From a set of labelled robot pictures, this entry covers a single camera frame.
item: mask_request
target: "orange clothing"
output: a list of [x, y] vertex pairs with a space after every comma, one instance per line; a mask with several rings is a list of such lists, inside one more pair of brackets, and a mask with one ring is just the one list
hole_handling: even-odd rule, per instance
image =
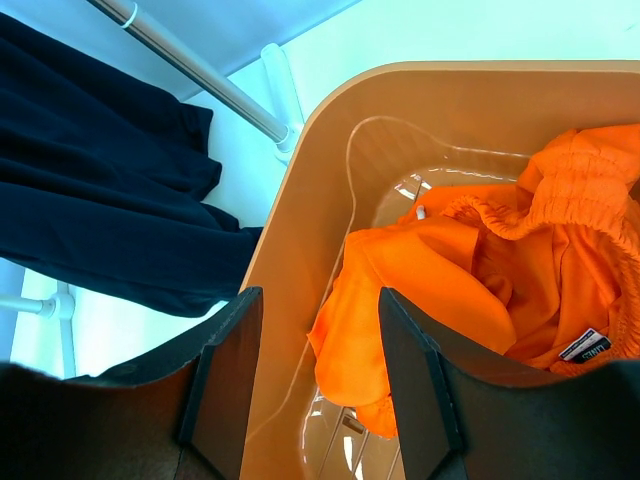
[[[351, 233], [309, 340], [329, 400], [397, 434], [378, 297], [393, 287], [435, 320], [536, 368], [577, 375], [640, 356], [640, 125], [569, 131], [517, 184], [434, 188], [396, 225]], [[427, 218], [418, 220], [422, 205]], [[558, 355], [588, 328], [612, 346]]]

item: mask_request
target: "black pants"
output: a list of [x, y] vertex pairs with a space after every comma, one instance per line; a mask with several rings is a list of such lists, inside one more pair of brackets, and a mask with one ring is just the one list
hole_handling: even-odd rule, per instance
[[259, 228], [200, 203], [212, 112], [0, 15], [0, 256], [174, 315], [238, 293]]

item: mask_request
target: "clothing tag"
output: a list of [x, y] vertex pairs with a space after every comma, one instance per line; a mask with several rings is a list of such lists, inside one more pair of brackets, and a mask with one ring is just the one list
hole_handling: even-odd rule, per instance
[[560, 358], [566, 362], [584, 363], [609, 348], [611, 348], [611, 341], [590, 328], [578, 340], [560, 352]]

